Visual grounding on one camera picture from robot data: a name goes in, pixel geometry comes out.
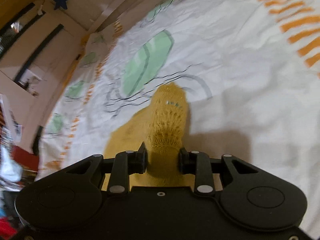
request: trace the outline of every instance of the ribbed knit texture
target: ribbed knit texture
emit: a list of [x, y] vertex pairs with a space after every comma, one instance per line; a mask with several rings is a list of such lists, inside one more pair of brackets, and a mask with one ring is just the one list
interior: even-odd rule
[[160, 86], [148, 107], [137, 112], [112, 133], [104, 157], [113, 158], [126, 150], [136, 151], [145, 142], [148, 151], [147, 172], [131, 175], [130, 186], [191, 185], [192, 176], [183, 176], [178, 170], [178, 153], [182, 147], [187, 110], [182, 88], [174, 83]]

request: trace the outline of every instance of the mattress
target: mattress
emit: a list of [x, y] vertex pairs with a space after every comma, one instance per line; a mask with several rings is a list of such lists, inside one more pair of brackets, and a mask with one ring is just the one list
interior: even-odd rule
[[230, 153], [300, 187], [320, 235], [319, 0], [164, 0], [126, 33], [92, 34], [40, 142], [39, 178], [103, 153], [110, 134], [175, 82], [187, 150]]

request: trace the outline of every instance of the orange printed border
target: orange printed border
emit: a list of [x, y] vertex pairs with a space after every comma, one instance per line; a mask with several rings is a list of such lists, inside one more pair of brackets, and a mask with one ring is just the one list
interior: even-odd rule
[[[88, 91], [87, 91], [86, 96], [83, 101], [83, 106], [88, 104], [90, 98], [92, 97], [93, 92], [94, 92], [94, 88], [95, 88], [95, 83], [99, 79], [99, 77], [101, 76], [101, 74], [103, 72], [102, 67], [106, 64], [107, 60], [109, 59], [109, 55], [110, 55], [111, 51], [116, 47], [118, 38], [123, 34], [123, 27], [120, 24], [119, 20], [114, 22], [113, 26], [114, 26], [114, 34], [112, 35], [113, 42], [112, 42], [111, 46], [108, 48], [107, 56], [97, 65], [97, 67], [95, 69], [95, 76], [94, 76], [92, 84], [88, 88]], [[58, 160], [47, 162], [46, 164], [44, 164], [44, 168], [42, 168], [42, 170], [46, 170], [46, 169], [60, 170], [61, 169], [61, 163], [65, 159], [65, 157], [68, 155], [69, 150], [72, 145], [72, 142], [73, 142], [73, 138], [75, 138], [75, 136], [76, 136], [75, 133], [77, 131], [77, 128], [78, 128], [78, 125], [80, 122], [80, 116], [81, 116], [81, 113], [79, 115], [77, 115], [72, 120], [71, 130], [70, 130], [70, 133], [67, 135], [68, 141], [64, 145], [63, 151], [60, 153], [60, 158]]]
[[[291, 17], [294, 17], [301, 13], [313, 12], [315, 9], [313, 7], [307, 6], [307, 4], [302, 0], [258, 0], [264, 3], [266, 8], [271, 6], [276, 6], [277, 8], [270, 8], [269, 13], [276, 16], [276, 22], [281, 22], [284, 20], [290, 20]], [[288, 10], [294, 10], [292, 13], [287, 14]], [[288, 21], [283, 23], [280, 26], [280, 30], [285, 33], [292, 28], [296, 28], [299, 26], [305, 26], [310, 24], [320, 23], [320, 15], [311, 15], [311, 16], [303, 16], [300, 19]], [[290, 44], [293, 44], [303, 38], [309, 37], [313, 34], [320, 33], [320, 28], [313, 28], [308, 30], [303, 30], [301, 32], [296, 33], [288, 39]], [[308, 53], [313, 49], [320, 47], [320, 37], [315, 38], [308, 45], [300, 48], [297, 53], [300, 57], [307, 56]], [[320, 53], [305, 59], [305, 64], [307, 67], [311, 68], [320, 60]]]

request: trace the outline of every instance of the red object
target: red object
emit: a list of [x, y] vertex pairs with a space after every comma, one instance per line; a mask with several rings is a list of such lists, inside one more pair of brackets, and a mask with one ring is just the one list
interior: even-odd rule
[[17, 233], [17, 230], [10, 226], [7, 218], [0, 219], [0, 236], [3, 239], [9, 239], [11, 236], [14, 236]]
[[38, 171], [39, 156], [35, 156], [18, 146], [13, 146], [12, 158], [19, 164], [28, 167], [31, 171]]

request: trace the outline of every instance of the silver screw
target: silver screw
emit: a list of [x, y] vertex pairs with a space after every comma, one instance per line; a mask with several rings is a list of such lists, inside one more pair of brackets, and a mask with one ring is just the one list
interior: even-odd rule
[[201, 193], [210, 193], [213, 191], [213, 187], [211, 187], [209, 185], [200, 185], [197, 187], [197, 191], [199, 191]]
[[125, 190], [125, 188], [121, 185], [114, 185], [109, 188], [109, 191], [111, 193], [116, 193], [116, 194], [123, 193], [124, 190]]

